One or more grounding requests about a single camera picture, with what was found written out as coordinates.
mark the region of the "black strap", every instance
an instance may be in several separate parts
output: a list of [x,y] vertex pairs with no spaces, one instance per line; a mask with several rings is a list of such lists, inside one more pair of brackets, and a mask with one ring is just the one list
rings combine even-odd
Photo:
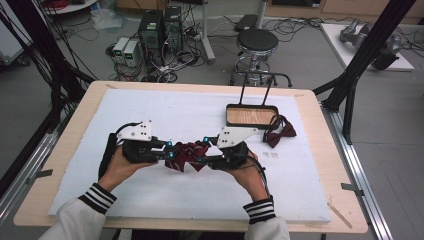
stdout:
[[109,133],[109,137],[107,139],[106,149],[103,153],[102,162],[99,166],[99,179],[103,177],[106,173],[107,167],[109,166],[110,160],[112,159],[113,154],[116,150],[116,141],[118,138],[115,133]]

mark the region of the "white plastic part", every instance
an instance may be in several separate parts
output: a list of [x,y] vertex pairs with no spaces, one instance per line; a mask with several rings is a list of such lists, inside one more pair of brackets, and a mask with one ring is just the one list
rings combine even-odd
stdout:
[[118,133],[119,139],[150,141],[152,139],[152,121],[142,121],[135,126],[126,127]]
[[258,131],[257,128],[223,127],[216,146],[218,148],[234,147]]
[[205,153],[206,156],[217,156],[222,155],[222,151],[219,150],[219,148],[215,145],[213,145],[211,142],[209,142],[210,147],[208,148],[208,151]]

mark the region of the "bow tie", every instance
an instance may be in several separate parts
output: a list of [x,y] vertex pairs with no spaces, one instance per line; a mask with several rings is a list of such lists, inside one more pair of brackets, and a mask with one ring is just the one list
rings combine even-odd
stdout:
[[[280,133],[274,133],[273,130],[277,129],[280,124],[283,126],[283,130]],[[268,129],[264,132],[263,142],[267,142],[269,146],[274,148],[280,142],[281,137],[295,137],[296,130],[293,125],[283,115],[274,115],[271,119],[271,123]]]

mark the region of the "white sleeve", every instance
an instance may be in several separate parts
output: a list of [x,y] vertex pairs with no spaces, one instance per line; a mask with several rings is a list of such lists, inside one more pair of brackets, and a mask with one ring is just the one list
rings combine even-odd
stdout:
[[106,211],[116,197],[98,184],[78,199],[65,203],[56,214],[56,223],[39,239],[98,239],[105,223]]
[[290,239],[286,221],[281,217],[275,216],[272,199],[264,199],[253,202],[243,208],[250,217],[249,228],[244,235],[245,240]]

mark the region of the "wooden table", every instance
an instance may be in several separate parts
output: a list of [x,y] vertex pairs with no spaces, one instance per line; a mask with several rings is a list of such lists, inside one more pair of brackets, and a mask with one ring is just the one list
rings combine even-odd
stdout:
[[[78,148],[80,140],[107,89],[142,89],[197,93],[239,94],[240,87],[188,84],[157,84],[97,81],[91,84],[72,116],[43,170],[53,169],[53,175],[35,181],[15,215],[19,226],[51,226],[54,216],[47,214],[61,179]],[[246,88],[245,94],[264,94],[264,88]],[[332,221],[323,224],[289,224],[292,232],[364,233],[367,231],[363,212],[355,193],[343,190],[341,183],[350,183],[330,130],[312,91],[299,89],[271,89],[271,95],[292,96],[298,106],[311,152],[322,183]],[[204,231],[246,231],[246,221],[107,218],[105,227],[133,229],[179,229]]]

